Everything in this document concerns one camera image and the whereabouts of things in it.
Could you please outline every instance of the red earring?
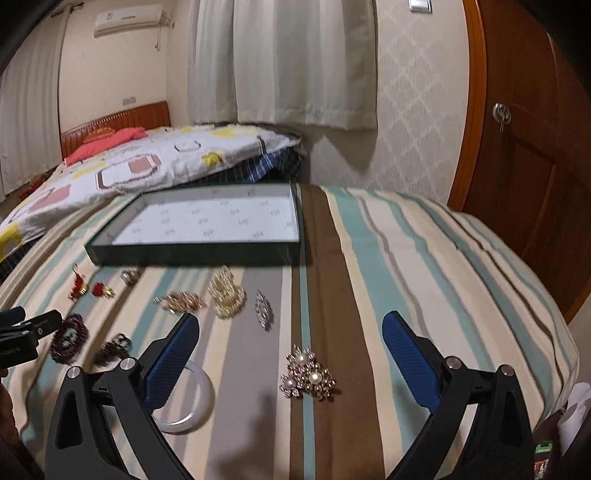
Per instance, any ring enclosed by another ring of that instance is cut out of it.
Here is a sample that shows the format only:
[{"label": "red earring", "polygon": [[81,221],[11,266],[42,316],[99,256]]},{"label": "red earring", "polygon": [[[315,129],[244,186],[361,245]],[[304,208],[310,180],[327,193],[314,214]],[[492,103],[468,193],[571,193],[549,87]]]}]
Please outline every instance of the red earring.
[{"label": "red earring", "polygon": [[107,299],[115,296],[115,291],[112,288],[105,287],[103,282],[96,282],[92,286],[92,294],[95,297],[105,297]]},{"label": "red earring", "polygon": [[77,299],[79,299],[82,295],[84,295],[88,291],[88,285],[84,283],[84,277],[76,271],[77,268],[78,268],[78,265],[76,265],[76,264],[74,264],[74,266],[72,266],[72,271],[74,272],[74,275],[76,277],[74,278],[74,284],[72,285],[72,290],[71,290],[70,294],[68,295],[68,298],[71,301],[76,301]]}]

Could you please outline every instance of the blue clamp pad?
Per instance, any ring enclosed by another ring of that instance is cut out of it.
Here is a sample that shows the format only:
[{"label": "blue clamp pad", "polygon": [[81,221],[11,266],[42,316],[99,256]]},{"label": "blue clamp pad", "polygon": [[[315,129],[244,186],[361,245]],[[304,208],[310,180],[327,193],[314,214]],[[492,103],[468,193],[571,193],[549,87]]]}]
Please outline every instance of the blue clamp pad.
[{"label": "blue clamp pad", "polygon": [[164,407],[199,340],[199,321],[193,315],[186,314],[178,322],[182,324],[167,338],[144,380],[143,402],[150,411]]},{"label": "blue clamp pad", "polygon": [[441,403],[439,377],[417,345],[416,335],[403,322],[398,312],[388,313],[382,322],[382,337],[415,401],[434,413]]}]

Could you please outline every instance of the pink pillow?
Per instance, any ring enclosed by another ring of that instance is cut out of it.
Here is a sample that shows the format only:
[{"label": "pink pillow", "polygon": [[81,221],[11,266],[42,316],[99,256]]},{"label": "pink pillow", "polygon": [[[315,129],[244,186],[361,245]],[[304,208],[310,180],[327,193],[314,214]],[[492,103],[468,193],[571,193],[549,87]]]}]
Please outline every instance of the pink pillow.
[{"label": "pink pillow", "polygon": [[99,138],[98,140],[79,146],[72,155],[64,158],[64,163],[66,164],[66,167],[69,167],[74,163],[94,157],[95,155],[116,147],[117,145],[121,145],[122,143],[130,140],[139,140],[140,138],[145,138],[147,136],[148,134],[143,127],[122,128],[106,138]]}]

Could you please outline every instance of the wooden headboard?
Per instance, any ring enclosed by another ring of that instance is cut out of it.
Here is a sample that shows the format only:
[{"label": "wooden headboard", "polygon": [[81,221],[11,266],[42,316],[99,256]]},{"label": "wooden headboard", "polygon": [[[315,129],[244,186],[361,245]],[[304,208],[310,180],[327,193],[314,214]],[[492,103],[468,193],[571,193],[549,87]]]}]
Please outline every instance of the wooden headboard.
[{"label": "wooden headboard", "polygon": [[61,154],[63,158],[70,155],[82,145],[82,140],[90,132],[100,127],[111,127],[120,130],[126,127],[144,127],[146,130],[157,127],[170,127],[170,115],[166,101],[149,103],[131,110],[112,113],[87,124],[68,130],[60,136]]}]

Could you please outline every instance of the air conditioner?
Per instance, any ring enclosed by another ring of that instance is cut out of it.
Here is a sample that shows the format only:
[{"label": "air conditioner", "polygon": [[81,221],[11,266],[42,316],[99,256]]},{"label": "air conditioner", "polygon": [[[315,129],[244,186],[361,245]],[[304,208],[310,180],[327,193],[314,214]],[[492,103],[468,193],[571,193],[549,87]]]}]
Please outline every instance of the air conditioner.
[{"label": "air conditioner", "polygon": [[170,23],[162,5],[139,5],[104,12],[96,17],[95,38],[137,28],[150,28]]}]

